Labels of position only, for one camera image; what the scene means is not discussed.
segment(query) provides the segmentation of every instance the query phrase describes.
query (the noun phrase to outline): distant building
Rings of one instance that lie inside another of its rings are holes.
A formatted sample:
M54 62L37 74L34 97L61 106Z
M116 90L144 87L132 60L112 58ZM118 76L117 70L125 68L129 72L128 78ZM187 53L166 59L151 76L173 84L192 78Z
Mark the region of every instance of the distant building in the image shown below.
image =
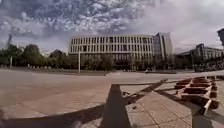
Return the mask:
M222 46L224 47L224 28L218 31L220 40L222 41Z
M203 61L205 61L205 60L209 60L212 58L217 58L217 57L223 56L224 50L217 49L217 48L205 47L204 44L199 44L195 47L195 49L192 49L188 52L181 53L179 55L197 56L197 57L200 57Z
M130 62L147 61L152 63L167 60L172 55L172 43L169 33L152 35L110 35L75 37L69 45L69 54L85 57L99 57L102 54L112 56L116 67L126 68Z

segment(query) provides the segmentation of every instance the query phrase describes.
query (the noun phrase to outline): sky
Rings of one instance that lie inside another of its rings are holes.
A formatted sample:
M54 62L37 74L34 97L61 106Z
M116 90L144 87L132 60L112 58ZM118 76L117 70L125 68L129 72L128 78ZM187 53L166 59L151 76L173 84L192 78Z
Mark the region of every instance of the sky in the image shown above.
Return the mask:
M223 48L223 8L223 0L0 0L0 47L9 33L14 44L67 52L80 35L170 32L175 53Z

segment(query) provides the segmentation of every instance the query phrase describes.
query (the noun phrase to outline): green tree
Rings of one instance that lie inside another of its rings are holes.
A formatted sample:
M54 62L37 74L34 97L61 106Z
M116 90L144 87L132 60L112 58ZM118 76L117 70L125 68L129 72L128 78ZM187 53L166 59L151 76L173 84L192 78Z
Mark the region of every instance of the green tree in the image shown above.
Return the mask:
M35 44L29 44L25 47L21 59L25 65L41 66L43 56L40 54L39 48Z
M101 63L99 64L99 67L103 70L112 70L114 66L113 58L111 55L103 54L100 57Z
M69 68L69 58L66 53L60 50L54 50L49 56L50 65L54 68Z

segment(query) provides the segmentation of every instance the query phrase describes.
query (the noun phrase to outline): street light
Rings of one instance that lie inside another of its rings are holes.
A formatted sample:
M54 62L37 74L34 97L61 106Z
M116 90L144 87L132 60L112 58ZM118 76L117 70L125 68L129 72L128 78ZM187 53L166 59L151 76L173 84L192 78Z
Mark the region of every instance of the street light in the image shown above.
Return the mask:
M79 68L79 73L80 73L80 46L78 47L79 48L79 54L78 54L78 58L79 58L79 62L78 62L78 68Z

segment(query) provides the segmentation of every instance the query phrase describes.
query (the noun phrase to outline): ground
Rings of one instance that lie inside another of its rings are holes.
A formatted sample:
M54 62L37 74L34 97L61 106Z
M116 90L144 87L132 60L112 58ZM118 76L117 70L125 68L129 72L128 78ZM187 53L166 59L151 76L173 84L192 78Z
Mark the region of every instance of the ground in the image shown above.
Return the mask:
M0 70L0 126L12 128L67 128L80 125L96 128L103 117L111 84L135 93L167 78L135 103L126 105L132 127L190 128L224 127L224 87L218 81L220 106L206 116L192 116L198 106L177 100L173 81L184 78L222 75L207 73L143 74L109 73L107 76L78 76Z

